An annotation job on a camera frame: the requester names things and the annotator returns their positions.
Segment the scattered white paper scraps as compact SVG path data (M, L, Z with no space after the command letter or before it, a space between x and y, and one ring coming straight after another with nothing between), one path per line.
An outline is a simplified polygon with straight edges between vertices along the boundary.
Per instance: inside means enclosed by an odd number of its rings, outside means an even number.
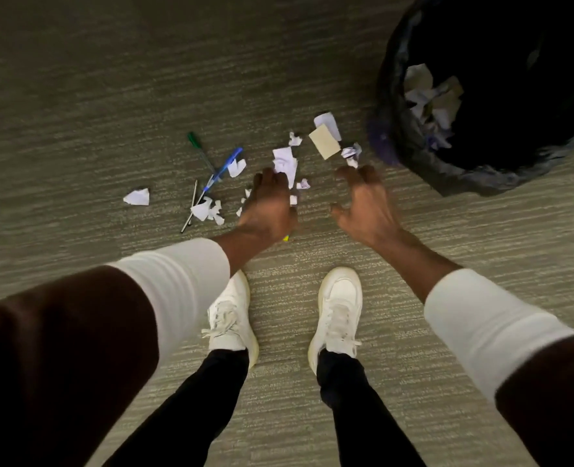
M333 114L328 112L314 118L315 127L320 126L322 124L327 125L331 134L339 142L341 146L342 137L339 133L338 125L336 123ZM298 172L298 159L293 154L293 148L300 146L302 141L303 141L302 137L297 136L294 132L290 132L290 140L288 145L285 148L278 148L273 150L273 166L275 171L284 172L289 178L290 189L295 190L305 190L310 188L307 179L301 179L299 181L296 180ZM236 162L233 162L231 166L229 166L229 170L224 174L228 174L228 176L231 178L236 178L242 172L244 172L247 163L246 160L242 157L242 153L241 155L239 155ZM356 169L359 166L359 159L362 154L362 147L357 142L353 143L350 146L346 147L341 146L341 151L338 154L340 154L341 157L346 160L346 164L348 166L351 166ZM189 225L190 221L193 218L202 222L205 220L214 221L217 225L224 224L225 220L221 216L221 202L219 200L213 200L212 198L210 198L207 195L209 191L203 193L203 189L204 188L200 188L200 186L198 186L197 204L190 208L190 215L188 219L185 221L184 226L182 227L182 231L184 231L187 228L187 226Z

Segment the green pen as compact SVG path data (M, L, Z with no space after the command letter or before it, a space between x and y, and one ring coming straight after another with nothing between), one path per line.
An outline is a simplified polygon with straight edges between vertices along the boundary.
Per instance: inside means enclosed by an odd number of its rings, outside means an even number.
M192 147L194 148L194 150L196 151L197 155L200 157L200 159L202 160L202 162L205 164L205 166L208 168L208 170L210 171L210 173L212 175L215 175L215 173L217 172L216 167L213 166L212 161L210 160L210 158L207 156L207 153L205 152L205 150L202 147L202 144L200 143L200 141L198 140L198 138L196 137L194 132L189 132L187 133L187 139L190 142L190 144L192 145Z

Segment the person's right leg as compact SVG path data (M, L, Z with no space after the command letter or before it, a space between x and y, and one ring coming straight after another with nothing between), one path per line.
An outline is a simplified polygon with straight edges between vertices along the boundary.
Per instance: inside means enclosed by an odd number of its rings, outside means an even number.
M341 467L426 467L360 361L322 349L316 378L321 400L332 410Z

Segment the person's leg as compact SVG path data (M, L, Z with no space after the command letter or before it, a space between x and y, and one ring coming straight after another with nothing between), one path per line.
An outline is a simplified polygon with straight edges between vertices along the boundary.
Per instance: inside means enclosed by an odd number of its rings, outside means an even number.
M360 361L322 349L316 378L321 400L332 410L341 467L426 467Z
M247 350L215 349L103 467L204 467L228 425L249 368Z

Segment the person's left white shoe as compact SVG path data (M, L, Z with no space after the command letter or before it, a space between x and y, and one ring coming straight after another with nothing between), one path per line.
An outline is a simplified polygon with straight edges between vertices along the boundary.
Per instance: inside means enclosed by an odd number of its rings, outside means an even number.
M208 352L247 352L248 370L258 361L260 347L249 317L250 286L242 270L234 274L226 289L207 310L209 328L202 337L209 340Z

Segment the blue pen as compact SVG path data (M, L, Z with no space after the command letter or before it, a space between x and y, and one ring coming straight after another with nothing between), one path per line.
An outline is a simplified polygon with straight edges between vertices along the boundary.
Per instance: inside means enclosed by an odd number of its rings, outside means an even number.
M237 158L239 157L239 155L241 155L243 151L244 149L241 147L234 149L234 151L229 155L224 164L219 169L217 169L214 174L212 174L211 178L209 179L209 181L207 182L206 186L203 189L203 193L208 192L212 188L214 183L221 179L221 176L229 170L229 166L231 166L233 162L236 162Z

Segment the person's left forearm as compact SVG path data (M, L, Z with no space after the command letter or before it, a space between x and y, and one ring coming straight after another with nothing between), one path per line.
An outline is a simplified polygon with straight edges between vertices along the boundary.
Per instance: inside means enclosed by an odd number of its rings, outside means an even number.
M106 264L148 304L157 347L154 369L193 335L230 278L272 245L236 227L214 238L195 238Z

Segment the person's left hand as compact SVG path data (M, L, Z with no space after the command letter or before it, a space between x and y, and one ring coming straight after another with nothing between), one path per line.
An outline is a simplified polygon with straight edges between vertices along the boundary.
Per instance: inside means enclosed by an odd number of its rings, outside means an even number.
M282 241L298 226L298 212L291 205L291 192L278 189L251 191L244 203L237 228L267 244Z

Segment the person's right forearm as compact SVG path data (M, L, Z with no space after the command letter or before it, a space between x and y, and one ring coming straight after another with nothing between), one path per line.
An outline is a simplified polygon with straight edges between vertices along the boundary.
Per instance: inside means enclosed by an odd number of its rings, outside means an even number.
M405 230L371 247L423 302L433 332L491 402L522 364L574 337L574 329L555 315L442 257Z

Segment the black trash bin with bag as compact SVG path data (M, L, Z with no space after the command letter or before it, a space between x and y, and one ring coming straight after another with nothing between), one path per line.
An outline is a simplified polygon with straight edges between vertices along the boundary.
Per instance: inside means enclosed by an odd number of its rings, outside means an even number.
M452 148L431 150L404 79L426 64L463 89ZM393 31L368 122L370 147L441 196L491 197L550 172L574 149L574 0L415 0Z

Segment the person's right white shoe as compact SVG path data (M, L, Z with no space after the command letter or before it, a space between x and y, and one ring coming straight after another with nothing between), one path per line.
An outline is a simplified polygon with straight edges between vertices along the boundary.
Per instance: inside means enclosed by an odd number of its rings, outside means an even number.
M362 312L361 281L355 270L336 267L321 282L317 296L319 319L307 352L309 366L317 374L323 349L357 357L356 332Z

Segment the person's left leg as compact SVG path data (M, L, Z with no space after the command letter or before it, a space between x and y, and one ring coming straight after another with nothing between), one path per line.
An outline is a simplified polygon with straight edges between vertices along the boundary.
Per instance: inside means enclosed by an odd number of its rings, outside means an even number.
M228 425L249 368L247 350L215 349L103 467L204 467Z

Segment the crumpled paper pile inside bin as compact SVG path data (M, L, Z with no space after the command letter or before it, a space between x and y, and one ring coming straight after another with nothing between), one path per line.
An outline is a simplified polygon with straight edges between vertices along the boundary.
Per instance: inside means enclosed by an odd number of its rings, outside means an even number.
M452 148L450 139L462 104L464 89L456 76L439 85L426 64L409 66L403 83L409 110L419 122L428 147L433 151Z

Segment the person's right hand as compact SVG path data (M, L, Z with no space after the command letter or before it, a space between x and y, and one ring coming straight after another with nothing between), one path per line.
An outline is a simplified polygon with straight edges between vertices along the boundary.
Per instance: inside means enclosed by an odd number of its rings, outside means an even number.
M351 195L353 231L345 232L353 240L379 251L396 239L401 226L391 205L389 193L371 165L355 169L339 167L336 177L344 181Z

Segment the beige square note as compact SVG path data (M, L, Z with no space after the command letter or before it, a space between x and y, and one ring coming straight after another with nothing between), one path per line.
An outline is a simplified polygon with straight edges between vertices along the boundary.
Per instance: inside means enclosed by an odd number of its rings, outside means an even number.
M325 161L339 153L342 149L327 125L322 124L317 126L314 131L309 134L309 138Z

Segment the person's white shoe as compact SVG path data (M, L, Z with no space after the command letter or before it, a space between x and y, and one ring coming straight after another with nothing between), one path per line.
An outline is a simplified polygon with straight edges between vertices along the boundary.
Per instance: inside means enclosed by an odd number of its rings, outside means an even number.
M258 361L260 347L249 317L250 286L242 270L234 274L226 289L207 310L209 328L202 337L209 340L208 352L247 352L248 370Z
M319 319L307 352L309 366L317 374L323 349L357 357L356 332L362 312L361 281L355 270L336 267L321 282L317 296Z

